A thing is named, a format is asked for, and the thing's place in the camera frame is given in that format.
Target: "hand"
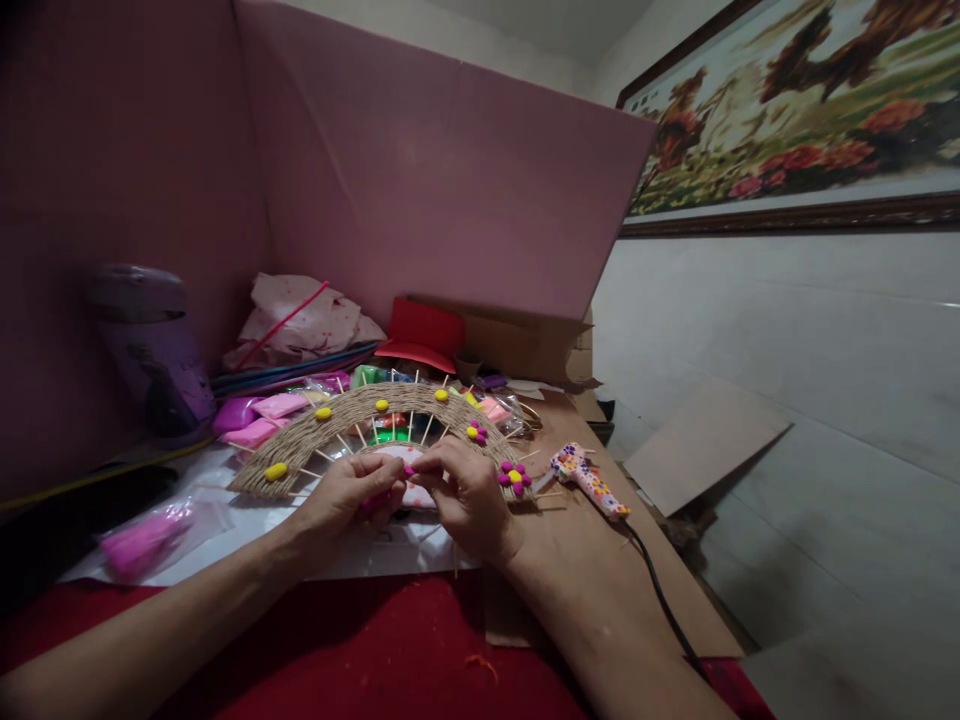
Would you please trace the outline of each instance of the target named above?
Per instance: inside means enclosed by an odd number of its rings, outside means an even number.
[[[333,463],[317,489],[277,527],[282,544],[293,550],[300,578],[323,570],[351,526],[369,520],[376,528],[384,527],[400,509],[406,487],[400,458],[365,453]],[[386,502],[369,518],[358,516],[364,500],[384,492]]]
[[[513,559],[523,530],[507,508],[490,458],[445,437],[411,465],[417,474],[410,481],[430,493],[440,522],[460,547],[498,567]],[[449,480],[443,479],[444,471]]]

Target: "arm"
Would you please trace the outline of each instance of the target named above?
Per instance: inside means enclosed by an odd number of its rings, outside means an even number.
[[[672,647],[658,638],[618,632],[590,612],[590,596],[603,589],[585,587],[576,572],[558,567],[550,539],[514,520],[490,460],[455,438],[444,438],[413,468],[419,473],[413,482],[433,496],[443,526],[471,556],[491,563],[510,581],[601,717],[644,717],[655,707],[672,708],[670,716],[678,718],[733,717]]]
[[[300,580],[333,559],[364,499],[389,491],[370,518],[400,505],[403,462],[353,455],[259,539],[0,679],[0,715],[147,717]]]

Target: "framed painting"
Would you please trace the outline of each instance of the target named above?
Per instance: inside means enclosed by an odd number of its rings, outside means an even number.
[[[617,107],[659,125],[621,237],[960,220],[960,0],[736,0]]]

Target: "ceiling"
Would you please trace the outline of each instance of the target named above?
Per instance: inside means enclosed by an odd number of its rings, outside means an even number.
[[[427,0],[579,63],[595,66],[651,0]]]

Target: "pink foam board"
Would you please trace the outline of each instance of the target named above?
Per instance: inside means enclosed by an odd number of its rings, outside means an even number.
[[[0,500],[75,479],[135,432],[82,302],[98,263],[180,275],[211,366],[273,267],[229,0],[29,5],[0,65]]]
[[[580,319],[655,126],[267,0],[238,0],[284,272],[381,325],[421,292]]]

